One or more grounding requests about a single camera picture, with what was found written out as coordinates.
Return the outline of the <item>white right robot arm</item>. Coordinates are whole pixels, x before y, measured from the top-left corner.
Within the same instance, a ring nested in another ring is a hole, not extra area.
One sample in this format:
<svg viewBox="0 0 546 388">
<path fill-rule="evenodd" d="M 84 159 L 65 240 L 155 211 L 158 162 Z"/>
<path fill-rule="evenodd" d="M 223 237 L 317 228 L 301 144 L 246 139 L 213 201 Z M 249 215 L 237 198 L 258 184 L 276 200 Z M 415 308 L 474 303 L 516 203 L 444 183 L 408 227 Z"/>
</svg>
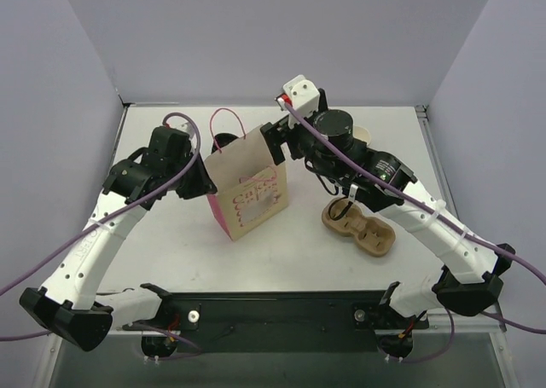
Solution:
<svg viewBox="0 0 546 388">
<path fill-rule="evenodd" d="M 313 113 L 308 124 L 290 125 L 289 118 L 261 127 L 276 164 L 303 159 L 311 173 L 324 177 L 352 203 L 395 222 L 413 235 L 443 264 L 440 274 L 418 285 L 393 282 L 378 306 L 380 320 L 390 327 L 420 313 L 444 307 L 461 316 L 476 316 L 497 303 L 507 258 L 472 242 L 471 231 L 428 193 L 415 173 L 394 155 L 369 148 L 353 130 L 352 116 L 330 109 Z"/>
</svg>

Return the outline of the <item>pink and cream paper bag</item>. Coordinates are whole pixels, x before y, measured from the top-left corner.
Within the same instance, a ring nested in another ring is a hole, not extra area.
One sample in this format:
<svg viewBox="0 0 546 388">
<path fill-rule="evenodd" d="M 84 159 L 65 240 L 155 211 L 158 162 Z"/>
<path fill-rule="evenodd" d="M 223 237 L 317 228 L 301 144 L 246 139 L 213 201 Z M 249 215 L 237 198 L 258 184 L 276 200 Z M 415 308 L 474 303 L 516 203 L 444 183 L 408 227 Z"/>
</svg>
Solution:
<svg viewBox="0 0 546 388">
<path fill-rule="evenodd" d="M 209 118 L 213 153 L 204 160 L 217 193 L 209 194 L 212 214 L 232 241 L 288 207 L 287 171 L 276 165 L 259 127 L 221 146 Z"/>
</svg>

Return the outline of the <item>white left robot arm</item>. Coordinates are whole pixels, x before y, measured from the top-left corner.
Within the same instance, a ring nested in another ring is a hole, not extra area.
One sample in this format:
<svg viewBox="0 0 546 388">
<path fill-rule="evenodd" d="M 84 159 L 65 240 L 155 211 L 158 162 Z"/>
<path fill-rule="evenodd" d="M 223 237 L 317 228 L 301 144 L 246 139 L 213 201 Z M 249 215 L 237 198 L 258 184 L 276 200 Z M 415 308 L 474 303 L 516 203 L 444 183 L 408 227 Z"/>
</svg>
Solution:
<svg viewBox="0 0 546 388">
<path fill-rule="evenodd" d="M 98 295 L 98 288 L 129 233 L 156 201 L 170 191 L 191 200 L 215 190 L 196 127 L 154 128 L 146 147 L 111 168 L 82 238 L 40 287 L 23 291 L 20 306 L 38 325 L 83 351 L 95 349 L 110 329 L 136 321 L 167 327 L 173 308 L 158 287 L 108 296 Z"/>
</svg>

